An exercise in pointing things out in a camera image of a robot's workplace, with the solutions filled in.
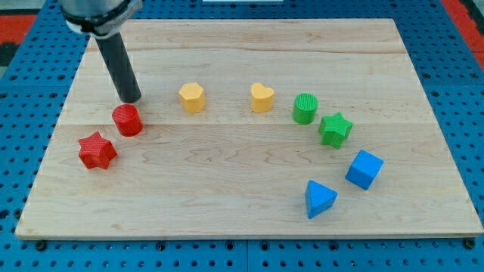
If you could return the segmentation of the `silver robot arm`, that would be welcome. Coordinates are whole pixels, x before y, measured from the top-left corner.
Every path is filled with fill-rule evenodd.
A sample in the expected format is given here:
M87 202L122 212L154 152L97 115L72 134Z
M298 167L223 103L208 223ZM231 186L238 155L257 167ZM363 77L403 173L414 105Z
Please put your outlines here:
M143 8L142 0L60 0L60 11L72 31L95 39L119 99L141 98L123 38L122 25Z

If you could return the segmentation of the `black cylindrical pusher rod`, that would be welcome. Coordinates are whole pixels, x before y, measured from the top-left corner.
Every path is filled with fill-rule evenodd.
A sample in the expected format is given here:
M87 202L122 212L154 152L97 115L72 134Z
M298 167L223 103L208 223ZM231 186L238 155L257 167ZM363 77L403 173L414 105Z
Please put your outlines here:
M123 103L134 103L141 98L129 56L122 36L117 33L107 39L97 39L104 63Z

